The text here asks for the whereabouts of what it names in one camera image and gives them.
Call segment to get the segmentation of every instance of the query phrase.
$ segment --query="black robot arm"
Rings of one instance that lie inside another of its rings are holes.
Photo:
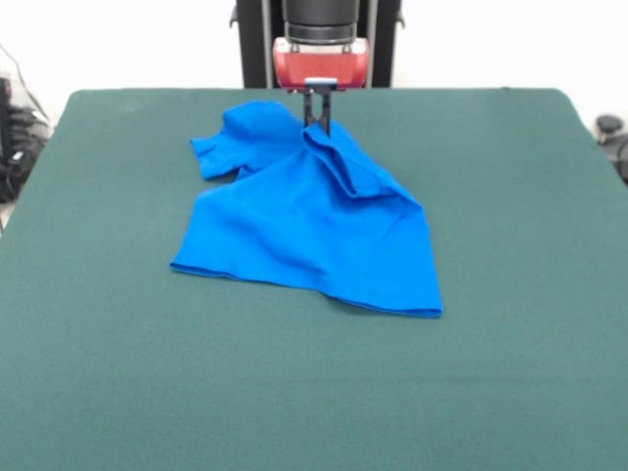
[[[297,44],[349,44],[357,35],[360,0],[283,0],[286,38]]]

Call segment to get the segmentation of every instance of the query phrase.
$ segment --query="green felt surface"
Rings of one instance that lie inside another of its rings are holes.
[[[552,90],[335,117],[425,206],[439,320],[171,272],[191,136],[262,90],[74,95],[0,240],[0,470],[628,469],[628,194]]]

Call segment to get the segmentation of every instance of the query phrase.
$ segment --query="blue cloth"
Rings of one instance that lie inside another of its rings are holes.
[[[224,122],[192,148],[204,178],[238,175],[196,198],[175,270],[440,316],[423,208],[341,126],[331,136],[318,124],[304,130],[282,105],[260,102]]]

